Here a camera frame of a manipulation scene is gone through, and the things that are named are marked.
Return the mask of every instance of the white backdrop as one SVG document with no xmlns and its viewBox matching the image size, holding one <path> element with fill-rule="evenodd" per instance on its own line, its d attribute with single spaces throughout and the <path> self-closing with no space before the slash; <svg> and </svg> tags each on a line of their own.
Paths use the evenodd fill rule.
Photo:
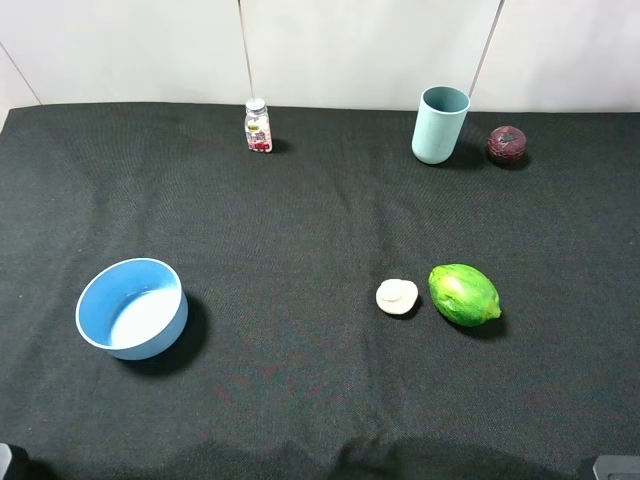
<svg viewBox="0 0 640 480">
<path fill-rule="evenodd" d="M 415 109 L 426 86 L 467 90 L 497 4 L 243 0 L 255 93 L 270 105 Z M 638 111 L 639 25 L 640 0 L 506 0 L 472 108 Z M 250 96 L 237 0 L 0 0 L 0 42 L 0 118 L 38 98 Z"/>
</svg>

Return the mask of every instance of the white mushroom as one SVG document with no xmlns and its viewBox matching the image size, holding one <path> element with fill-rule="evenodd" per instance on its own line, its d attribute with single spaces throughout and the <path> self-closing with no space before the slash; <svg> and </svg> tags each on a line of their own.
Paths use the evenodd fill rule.
<svg viewBox="0 0 640 480">
<path fill-rule="evenodd" d="M 376 292 L 376 303 L 391 315 L 402 315 L 413 308 L 418 299 L 418 287 L 409 280 L 385 280 Z"/>
</svg>

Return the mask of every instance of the black tablecloth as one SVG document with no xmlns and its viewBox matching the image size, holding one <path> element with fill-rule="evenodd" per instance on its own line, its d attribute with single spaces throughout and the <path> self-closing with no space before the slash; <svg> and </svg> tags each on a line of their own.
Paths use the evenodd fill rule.
<svg viewBox="0 0 640 480">
<path fill-rule="evenodd" d="M 640 116 L 472 113 L 453 157 L 415 113 L 237 106 L 13 111 L 0 135 L 0 441 L 39 478 L 573 478 L 640 453 Z M 491 130 L 530 162 L 483 158 Z M 149 256 L 190 315 L 159 357 L 76 331 L 106 266 Z M 501 320 L 455 328 L 438 264 L 484 272 Z M 417 313 L 374 294 L 413 280 Z"/>
</svg>

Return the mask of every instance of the green papaya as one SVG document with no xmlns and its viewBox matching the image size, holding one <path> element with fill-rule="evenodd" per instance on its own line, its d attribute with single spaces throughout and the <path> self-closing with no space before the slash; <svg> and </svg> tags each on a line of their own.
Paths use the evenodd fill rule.
<svg viewBox="0 0 640 480">
<path fill-rule="evenodd" d="M 435 267 L 429 275 L 429 291 L 438 311 L 458 325 L 476 327 L 502 313 L 496 287 L 469 265 Z"/>
</svg>

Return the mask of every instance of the jar lid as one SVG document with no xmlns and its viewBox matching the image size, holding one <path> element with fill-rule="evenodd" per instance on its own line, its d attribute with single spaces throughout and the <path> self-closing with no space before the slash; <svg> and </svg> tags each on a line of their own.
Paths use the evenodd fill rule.
<svg viewBox="0 0 640 480">
<path fill-rule="evenodd" d="M 247 107 L 247 110 L 250 110 L 252 112 L 259 112 L 267 108 L 267 103 L 261 98 L 250 98 L 249 100 L 247 100 L 247 103 L 245 105 Z"/>
</svg>

